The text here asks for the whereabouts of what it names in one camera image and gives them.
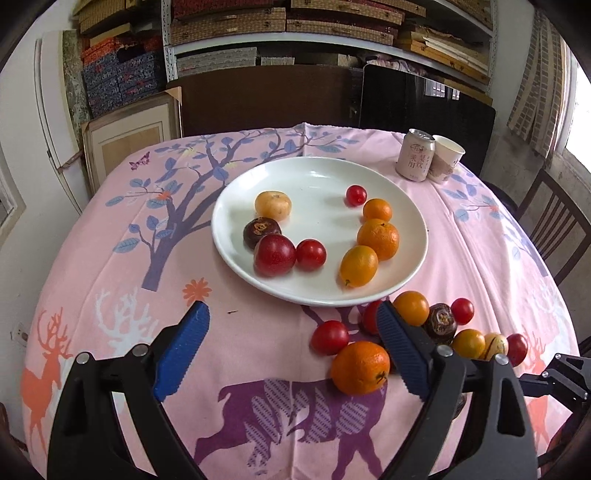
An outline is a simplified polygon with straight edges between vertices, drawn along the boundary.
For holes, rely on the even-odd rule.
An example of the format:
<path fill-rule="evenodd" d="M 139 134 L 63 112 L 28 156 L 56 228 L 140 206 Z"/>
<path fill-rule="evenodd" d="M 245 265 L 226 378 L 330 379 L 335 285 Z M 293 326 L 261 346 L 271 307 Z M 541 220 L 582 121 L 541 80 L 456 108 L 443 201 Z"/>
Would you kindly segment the blue patterned boxes stack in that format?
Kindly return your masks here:
<path fill-rule="evenodd" d="M 82 77 L 93 118 L 161 91 L 165 84 L 159 35 L 111 37 L 84 50 Z"/>

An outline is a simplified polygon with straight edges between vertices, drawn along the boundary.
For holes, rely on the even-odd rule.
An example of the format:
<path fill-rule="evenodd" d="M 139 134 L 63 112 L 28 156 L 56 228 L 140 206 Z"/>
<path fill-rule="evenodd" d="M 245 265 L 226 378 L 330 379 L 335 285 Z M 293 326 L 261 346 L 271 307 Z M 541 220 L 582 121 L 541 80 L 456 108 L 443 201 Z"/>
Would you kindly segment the pink drink can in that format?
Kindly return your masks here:
<path fill-rule="evenodd" d="M 404 137 L 396 165 L 402 177 L 423 182 L 427 179 L 435 154 L 435 138 L 419 129 L 410 129 Z"/>

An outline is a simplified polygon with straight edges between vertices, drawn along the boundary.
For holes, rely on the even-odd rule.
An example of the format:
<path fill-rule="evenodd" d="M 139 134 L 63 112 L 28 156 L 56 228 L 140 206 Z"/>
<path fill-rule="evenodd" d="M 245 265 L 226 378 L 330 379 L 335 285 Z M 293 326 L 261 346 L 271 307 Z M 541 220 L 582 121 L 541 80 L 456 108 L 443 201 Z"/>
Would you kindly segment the oval orange kumquat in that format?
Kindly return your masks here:
<path fill-rule="evenodd" d="M 367 285 L 375 277 L 379 258 L 374 249 L 356 245 L 342 257 L 339 266 L 339 279 L 346 288 L 359 288 Z"/>

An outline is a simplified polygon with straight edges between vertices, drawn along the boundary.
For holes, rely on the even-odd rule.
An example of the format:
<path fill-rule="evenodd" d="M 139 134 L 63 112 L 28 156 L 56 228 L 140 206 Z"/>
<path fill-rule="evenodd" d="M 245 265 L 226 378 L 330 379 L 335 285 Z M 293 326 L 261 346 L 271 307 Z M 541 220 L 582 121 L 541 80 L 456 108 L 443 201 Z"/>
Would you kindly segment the small red cherry tomato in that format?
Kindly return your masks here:
<path fill-rule="evenodd" d="M 360 207 L 367 201 L 367 190 L 361 185 L 351 185 L 346 189 L 346 203 L 351 207 Z"/>

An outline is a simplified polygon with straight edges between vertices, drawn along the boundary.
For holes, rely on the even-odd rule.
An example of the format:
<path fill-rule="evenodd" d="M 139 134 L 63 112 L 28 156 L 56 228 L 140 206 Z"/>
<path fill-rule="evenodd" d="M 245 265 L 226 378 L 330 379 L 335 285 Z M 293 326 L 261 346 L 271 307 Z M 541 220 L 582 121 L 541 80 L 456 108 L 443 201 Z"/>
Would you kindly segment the wooden chair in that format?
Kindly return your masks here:
<path fill-rule="evenodd" d="M 528 237 L 543 261 L 548 260 L 556 252 L 575 227 L 579 227 L 584 232 L 579 245 L 558 273 L 553 276 L 556 285 L 560 286 L 590 248 L 590 220 L 544 168 L 538 171 L 524 200 L 519 205 L 496 185 L 490 182 L 486 182 L 485 185 L 499 198 L 516 221 L 526 213 L 542 185 L 551 191 L 550 199 L 534 227 L 532 236 Z"/>

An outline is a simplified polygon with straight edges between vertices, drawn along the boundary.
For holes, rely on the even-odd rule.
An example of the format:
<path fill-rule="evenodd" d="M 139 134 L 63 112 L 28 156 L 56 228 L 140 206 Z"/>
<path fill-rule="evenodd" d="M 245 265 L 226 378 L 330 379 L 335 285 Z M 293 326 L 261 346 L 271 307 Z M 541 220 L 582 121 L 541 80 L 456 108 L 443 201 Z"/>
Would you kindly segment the black panel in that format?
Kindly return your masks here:
<path fill-rule="evenodd" d="M 482 172 L 496 110 L 455 88 L 378 65 L 363 68 L 360 126 L 407 133 L 419 129 L 460 144 L 462 163 Z"/>

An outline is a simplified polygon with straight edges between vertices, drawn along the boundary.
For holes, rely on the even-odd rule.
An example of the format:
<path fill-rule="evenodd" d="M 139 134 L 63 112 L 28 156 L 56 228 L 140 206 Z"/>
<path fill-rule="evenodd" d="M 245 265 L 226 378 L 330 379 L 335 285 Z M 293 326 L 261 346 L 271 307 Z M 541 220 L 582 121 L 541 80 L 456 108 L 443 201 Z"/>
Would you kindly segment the pale yellow striped fruit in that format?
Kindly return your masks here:
<path fill-rule="evenodd" d="M 488 333 L 484 337 L 485 349 L 480 356 L 481 360 L 490 361 L 495 355 L 506 355 L 509 350 L 507 338 L 501 333 Z"/>

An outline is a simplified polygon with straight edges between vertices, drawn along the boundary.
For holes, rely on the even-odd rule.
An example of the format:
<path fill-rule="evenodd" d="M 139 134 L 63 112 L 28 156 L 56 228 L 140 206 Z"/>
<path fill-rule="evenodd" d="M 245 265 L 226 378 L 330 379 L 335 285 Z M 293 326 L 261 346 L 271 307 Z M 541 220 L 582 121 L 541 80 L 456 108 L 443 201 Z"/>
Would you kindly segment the large orange mandarin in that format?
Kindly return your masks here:
<path fill-rule="evenodd" d="M 379 390 L 387 382 L 390 370 L 390 356 L 382 346 L 358 341 L 335 356 L 329 375 L 342 393 L 362 396 Z"/>

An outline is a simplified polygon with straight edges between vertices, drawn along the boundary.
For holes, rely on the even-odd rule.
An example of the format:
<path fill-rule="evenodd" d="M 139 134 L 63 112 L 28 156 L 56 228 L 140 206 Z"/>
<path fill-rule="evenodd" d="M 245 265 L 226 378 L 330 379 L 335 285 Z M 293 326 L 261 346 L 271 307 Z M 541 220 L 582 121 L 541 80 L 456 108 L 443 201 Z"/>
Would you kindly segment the yellow orange fruit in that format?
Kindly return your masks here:
<path fill-rule="evenodd" d="M 478 330 L 465 329 L 453 339 L 453 350 L 468 359 L 479 359 L 486 348 L 485 336 Z"/>

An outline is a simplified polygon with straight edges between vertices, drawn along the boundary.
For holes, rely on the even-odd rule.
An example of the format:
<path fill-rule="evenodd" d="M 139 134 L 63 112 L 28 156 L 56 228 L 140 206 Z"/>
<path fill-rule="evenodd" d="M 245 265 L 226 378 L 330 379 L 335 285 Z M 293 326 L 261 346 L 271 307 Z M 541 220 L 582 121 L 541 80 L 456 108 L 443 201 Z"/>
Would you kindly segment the pale yellow fruit on plate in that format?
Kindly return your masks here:
<path fill-rule="evenodd" d="M 286 220 L 292 207 L 290 198 L 280 191 L 264 191 L 254 201 L 254 208 L 259 217 L 272 218 L 277 222 Z"/>

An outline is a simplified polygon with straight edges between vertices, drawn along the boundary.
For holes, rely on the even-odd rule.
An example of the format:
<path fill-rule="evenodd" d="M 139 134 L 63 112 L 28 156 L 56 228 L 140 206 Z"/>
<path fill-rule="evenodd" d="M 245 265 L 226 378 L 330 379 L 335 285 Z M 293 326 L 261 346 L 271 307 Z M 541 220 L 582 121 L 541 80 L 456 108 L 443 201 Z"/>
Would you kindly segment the dark brown wooden board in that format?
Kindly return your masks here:
<path fill-rule="evenodd" d="M 183 134 L 266 127 L 359 125 L 363 71 L 325 65 L 216 70 L 170 82 L 182 96 Z"/>

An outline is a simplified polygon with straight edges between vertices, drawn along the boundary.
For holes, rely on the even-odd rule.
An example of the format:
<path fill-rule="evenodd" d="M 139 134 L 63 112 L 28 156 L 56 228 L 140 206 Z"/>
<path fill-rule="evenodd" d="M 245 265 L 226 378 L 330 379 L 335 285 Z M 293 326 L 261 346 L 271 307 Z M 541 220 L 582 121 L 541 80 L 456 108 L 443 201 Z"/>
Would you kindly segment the white door panel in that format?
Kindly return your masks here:
<path fill-rule="evenodd" d="M 81 42 L 74 30 L 50 31 L 35 42 L 35 100 L 49 163 L 77 212 L 90 199 L 82 126 L 90 120 L 82 78 Z"/>

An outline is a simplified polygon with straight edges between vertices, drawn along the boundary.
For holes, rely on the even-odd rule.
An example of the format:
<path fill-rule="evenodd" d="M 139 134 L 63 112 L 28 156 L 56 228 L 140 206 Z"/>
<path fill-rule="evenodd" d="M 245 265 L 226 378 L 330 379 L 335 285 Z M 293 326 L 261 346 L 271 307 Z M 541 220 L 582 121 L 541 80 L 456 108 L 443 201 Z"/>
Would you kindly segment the pink deer print tablecloth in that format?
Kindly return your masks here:
<path fill-rule="evenodd" d="M 329 359 L 311 351 L 318 323 L 362 340 L 359 309 L 301 307 L 239 279 L 219 258 L 211 210 L 222 187 L 280 158 L 323 156 L 387 176 L 413 199 L 429 252 L 409 288 L 432 303 L 470 300 L 471 327 L 519 333 L 523 368 L 577 354 L 563 297 L 528 236 L 465 167 L 451 179 L 404 181 L 403 137 L 303 123 L 202 135 L 143 148 L 106 179 L 64 242 L 42 290 L 21 384 L 25 439 L 44 471 L 61 389 L 75 356 L 119 357 L 177 323 L 195 301 L 211 327 L 165 410 L 211 479 L 374 479 L 414 422 L 420 400 L 399 377 L 358 398 L 329 393 Z"/>

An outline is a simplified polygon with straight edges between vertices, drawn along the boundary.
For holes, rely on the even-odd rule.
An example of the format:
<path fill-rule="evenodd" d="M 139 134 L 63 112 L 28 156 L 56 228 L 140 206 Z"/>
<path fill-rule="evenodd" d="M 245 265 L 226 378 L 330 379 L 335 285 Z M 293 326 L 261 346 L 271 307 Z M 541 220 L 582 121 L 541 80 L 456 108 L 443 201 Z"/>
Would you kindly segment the framed picture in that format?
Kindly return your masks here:
<path fill-rule="evenodd" d="M 129 155 L 182 136 L 179 86 L 109 112 L 82 126 L 84 160 L 92 195 Z"/>

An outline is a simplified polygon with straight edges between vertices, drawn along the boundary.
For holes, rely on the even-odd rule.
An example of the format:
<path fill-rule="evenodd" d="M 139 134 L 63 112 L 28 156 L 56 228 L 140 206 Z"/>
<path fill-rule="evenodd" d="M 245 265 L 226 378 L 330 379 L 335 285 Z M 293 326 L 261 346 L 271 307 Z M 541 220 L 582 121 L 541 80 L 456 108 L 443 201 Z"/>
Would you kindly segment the white paper cup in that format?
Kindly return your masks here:
<path fill-rule="evenodd" d="M 443 184 L 454 174 L 455 167 L 465 155 L 466 150 L 455 141 L 434 135 L 435 153 L 429 169 L 428 178 Z"/>

